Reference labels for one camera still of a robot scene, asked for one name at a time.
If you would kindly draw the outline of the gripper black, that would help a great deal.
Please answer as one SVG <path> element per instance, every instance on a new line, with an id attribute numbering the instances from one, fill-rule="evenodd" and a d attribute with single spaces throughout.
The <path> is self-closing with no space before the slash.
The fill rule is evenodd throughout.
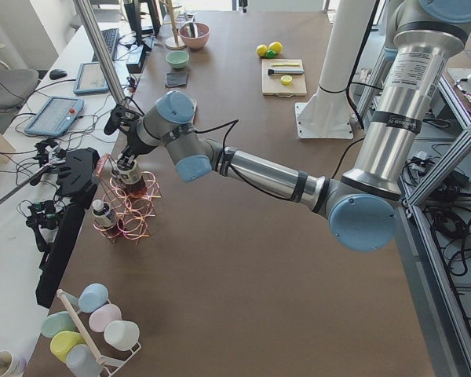
<path id="1" fill-rule="evenodd" d="M 126 147 L 117 160 L 117 167 L 120 170 L 135 169 L 137 166 L 136 157 L 146 154 L 146 144 L 139 138 L 136 124 L 131 125 L 124 134 L 126 135 Z"/>

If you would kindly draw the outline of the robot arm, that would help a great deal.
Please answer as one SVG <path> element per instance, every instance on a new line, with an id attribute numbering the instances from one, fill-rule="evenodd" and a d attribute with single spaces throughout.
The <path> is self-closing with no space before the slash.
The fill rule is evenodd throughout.
<path id="1" fill-rule="evenodd" d="M 145 115 L 108 122 L 126 135 L 119 160 L 133 162 L 162 145 L 183 181 L 211 171 L 238 178 L 324 216 L 350 249 L 383 247 L 395 232 L 393 203 L 400 197 L 397 180 L 407 154 L 448 60 L 464 50 L 471 32 L 471 1 L 393 1 L 390 10 L 385 57 L 391 67 L 355 165 L 339 180 L 315 178 L 199 138 L 194 104 L 177 90 L 160 97 Z"/>

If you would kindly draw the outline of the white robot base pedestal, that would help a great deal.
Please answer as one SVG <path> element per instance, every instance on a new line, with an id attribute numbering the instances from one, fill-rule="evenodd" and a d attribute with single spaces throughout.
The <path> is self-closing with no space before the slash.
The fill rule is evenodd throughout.
<path id="1" fill-rule="evenodd" d="M 295 104 L 299 138 L 353 138 L 349 121 L 351 108 L 346 95 L 377 7 L 376 0 L 339 2 L 318 89 L 308 102 Z"/>

